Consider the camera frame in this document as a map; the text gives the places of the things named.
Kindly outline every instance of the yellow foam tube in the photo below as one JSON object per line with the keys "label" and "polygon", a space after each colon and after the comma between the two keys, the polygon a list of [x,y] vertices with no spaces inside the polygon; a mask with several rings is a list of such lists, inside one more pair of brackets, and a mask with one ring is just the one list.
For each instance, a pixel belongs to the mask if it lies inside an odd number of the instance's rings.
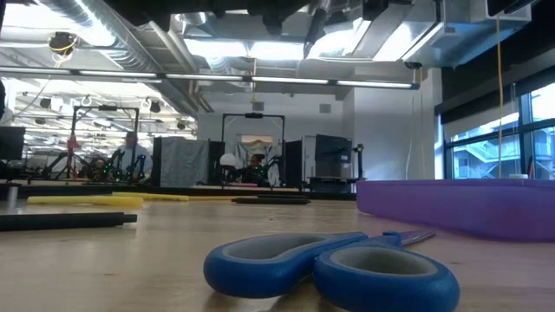
{"label": "yellow foam tube", "polygon": [[112,195],[118,197],[134,197],[153,200],[175,200],[175,201],[189,201],[188,196],[183,195],[166,195],[166,194],[149,194],[149,193],[135,193],[135,192],[112,192]]}
{"label": "yellow foam tube", "polygon": [[112,205],[120,207],[142,207],[142,198],[114,197],[114,196],[31,196],[27,198],[27,204],[91,204]]}

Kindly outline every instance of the glass wall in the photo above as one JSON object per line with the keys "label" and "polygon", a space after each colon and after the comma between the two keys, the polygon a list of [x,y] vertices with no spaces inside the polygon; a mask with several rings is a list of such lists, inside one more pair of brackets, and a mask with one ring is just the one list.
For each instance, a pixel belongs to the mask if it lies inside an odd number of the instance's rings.
{"label": "glass wall", "polygon": [[555,179],[555,83],[513,102],[517,113],[447,138],[446,179]]}
{"label": "glass wall", "polygon": [[555,83],[533,91],[531,96],[533,121],[555,118]]}

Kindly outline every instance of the scissor blade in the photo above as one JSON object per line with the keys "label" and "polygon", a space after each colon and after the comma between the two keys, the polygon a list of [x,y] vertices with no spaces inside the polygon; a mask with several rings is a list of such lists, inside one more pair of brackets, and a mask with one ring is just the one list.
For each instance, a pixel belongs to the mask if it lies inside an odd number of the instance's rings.
{"label": "scissor blade", "polygon": [[407,231],[399,233],[399,235],[401,235],[401,244],[405,246],[408,244],[414,244],[423,240],[427,240],[428,238],[432,238],[435,236],[435,231]]}

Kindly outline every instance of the scissor handle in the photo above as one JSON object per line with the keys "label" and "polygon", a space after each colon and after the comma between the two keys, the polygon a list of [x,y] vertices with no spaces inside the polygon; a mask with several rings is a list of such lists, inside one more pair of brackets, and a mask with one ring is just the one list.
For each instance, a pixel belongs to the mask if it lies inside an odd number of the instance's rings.
{"label": "scissor handle", "polygon": [[214,290],[228,296],[280,296],[312,272],[322,252],[365,239],[368,237],[362,232],[248,238],[212,250],[204,264],[205,279]]}
{"label": "scissor handle", "polygon": [[320,294],[348,311],[451,312],[459,302],[443,264],[371,241],[324,252],[313,274]]}

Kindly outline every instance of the ceiling vent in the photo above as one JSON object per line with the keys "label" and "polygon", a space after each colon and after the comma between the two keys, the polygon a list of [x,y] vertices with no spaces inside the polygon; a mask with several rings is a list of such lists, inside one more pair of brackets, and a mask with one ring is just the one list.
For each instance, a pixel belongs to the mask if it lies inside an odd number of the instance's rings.
{"label": "ceiling vent", "polygon": [[253,112],[264,112],[264,103],[255,101],[252,103]]}
{"label": "ceiling vent", "polygon": [[331,114],[331,104],[320,104],[320,114]]}

